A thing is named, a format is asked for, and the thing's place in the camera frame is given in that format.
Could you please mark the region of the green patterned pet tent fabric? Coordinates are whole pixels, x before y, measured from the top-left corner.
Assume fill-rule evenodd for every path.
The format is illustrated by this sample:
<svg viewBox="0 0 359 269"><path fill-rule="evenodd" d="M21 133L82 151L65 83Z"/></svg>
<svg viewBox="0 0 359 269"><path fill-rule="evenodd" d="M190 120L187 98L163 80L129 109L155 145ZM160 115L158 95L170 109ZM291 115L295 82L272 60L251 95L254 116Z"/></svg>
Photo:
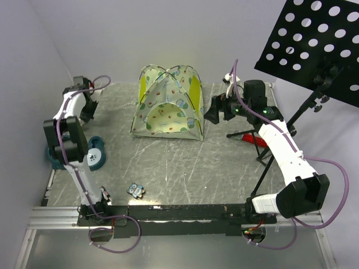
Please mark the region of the green patterned pet tent fabric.
<svg viewBox="0 0 359 269"><path fill-rule="evenodd" d="M150 64L141 70L133 137L204 140L204 100L197 71Z"/></svg>

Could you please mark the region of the green patterned tent mat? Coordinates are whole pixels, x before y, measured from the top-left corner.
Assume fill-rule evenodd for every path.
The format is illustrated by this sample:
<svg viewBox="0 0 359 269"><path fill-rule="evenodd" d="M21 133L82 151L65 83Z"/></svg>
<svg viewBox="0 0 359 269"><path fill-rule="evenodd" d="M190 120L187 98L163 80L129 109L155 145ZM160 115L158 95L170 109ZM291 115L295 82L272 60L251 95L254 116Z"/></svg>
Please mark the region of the green patterned tent mat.
<svg viewBox="0 0 359 269"><path fill-rule="evenodd" d="M184 132L188 130L187 118L179 107L161 104L146 117L146 128L154 133Z"/></svg>

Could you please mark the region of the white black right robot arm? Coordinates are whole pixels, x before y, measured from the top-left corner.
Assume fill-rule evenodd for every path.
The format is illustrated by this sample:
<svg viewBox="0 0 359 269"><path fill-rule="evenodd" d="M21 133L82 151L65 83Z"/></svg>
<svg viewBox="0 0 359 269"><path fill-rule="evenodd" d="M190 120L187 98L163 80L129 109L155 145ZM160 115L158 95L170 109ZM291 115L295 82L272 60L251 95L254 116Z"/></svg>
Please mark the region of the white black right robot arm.
<svg viewBox="0 0 359 269"><path fill-rule="evenodd" d="M224 120L245 117L267 144L271 159L278 163L284 178L285 186L280 192L262 195L253 193L248 198L246 220L257 223L264 214L280 214L291 218L321 209L329 188L329 179L325 174L318 174L305 160L289 134L279 109L267 104L267 84L261 80L241 82L239 78L230 75L226 75L223 82L228 85L227 91L212 97L204 118L218 124L220 112L224 114Z"/></svg>

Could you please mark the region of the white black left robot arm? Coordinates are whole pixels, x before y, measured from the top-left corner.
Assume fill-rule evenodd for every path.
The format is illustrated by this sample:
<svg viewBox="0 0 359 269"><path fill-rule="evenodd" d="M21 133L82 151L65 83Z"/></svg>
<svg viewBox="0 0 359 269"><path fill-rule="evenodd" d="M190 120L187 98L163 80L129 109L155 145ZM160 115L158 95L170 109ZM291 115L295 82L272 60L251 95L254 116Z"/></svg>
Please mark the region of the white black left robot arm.
<svg viewBox="0 0 359 269"><path fill-rule="evenodd" d="M80 124L81 118L93 119L99 97L111 78L101 75L94 80L73 78L73 86L62 92L63 101L57 114L43 122L49 154L69 172L80 194L79 215L97 225L111 218L111 197L104 187L97 187L88 164L88 141Z"/></svg>

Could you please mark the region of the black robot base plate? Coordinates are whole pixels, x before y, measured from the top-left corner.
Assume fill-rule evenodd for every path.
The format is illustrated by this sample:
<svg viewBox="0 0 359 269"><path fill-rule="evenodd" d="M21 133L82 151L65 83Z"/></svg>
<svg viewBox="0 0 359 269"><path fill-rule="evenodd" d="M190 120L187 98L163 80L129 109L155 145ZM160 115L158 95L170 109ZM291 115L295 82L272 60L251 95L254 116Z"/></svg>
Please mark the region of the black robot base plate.
<svg viewBox="0 0 359 269"><path fill-rule="evenodd" d="M160 235L202 235L224 234L241 236L242 228L264 224L275 224L274 215L257 214L242 203L209 205L126 205L108 206L109 219L106 224L97 225L78 216L79 227L113 228L114 238L129 238Z"/></svg>

